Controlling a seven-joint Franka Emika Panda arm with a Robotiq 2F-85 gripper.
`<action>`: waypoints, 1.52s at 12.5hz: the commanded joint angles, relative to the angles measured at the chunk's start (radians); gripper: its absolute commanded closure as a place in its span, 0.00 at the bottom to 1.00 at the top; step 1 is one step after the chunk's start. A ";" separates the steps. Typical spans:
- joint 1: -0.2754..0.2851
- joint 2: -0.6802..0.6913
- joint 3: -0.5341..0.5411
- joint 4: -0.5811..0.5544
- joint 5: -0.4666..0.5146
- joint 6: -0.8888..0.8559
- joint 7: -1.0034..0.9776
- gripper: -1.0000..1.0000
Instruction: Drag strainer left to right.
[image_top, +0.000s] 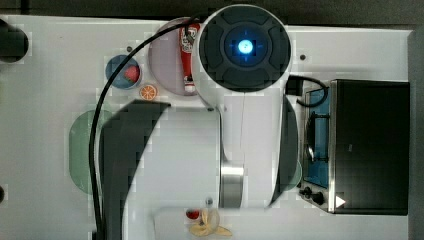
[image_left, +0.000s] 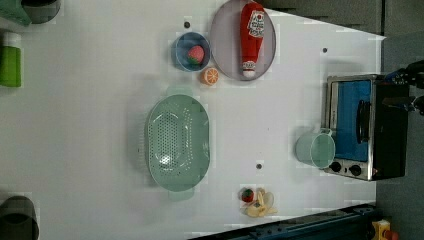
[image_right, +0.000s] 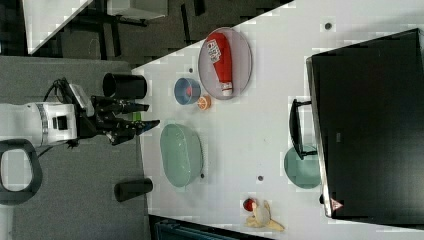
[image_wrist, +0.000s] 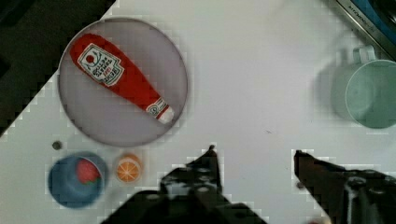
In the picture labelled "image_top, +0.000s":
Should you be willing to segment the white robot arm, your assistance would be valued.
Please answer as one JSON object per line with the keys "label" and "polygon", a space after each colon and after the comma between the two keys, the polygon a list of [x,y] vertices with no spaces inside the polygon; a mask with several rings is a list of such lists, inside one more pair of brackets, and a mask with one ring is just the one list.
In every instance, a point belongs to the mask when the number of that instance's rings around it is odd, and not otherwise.
{"label": "white robot arm", "polygon": [[105,240],[154,240],[170,208],[269,207],[288,185],[286,124],[291,39],[269,11],[247,4],[211,14],[196,34],[196,96],[134,100],[102,127]]}

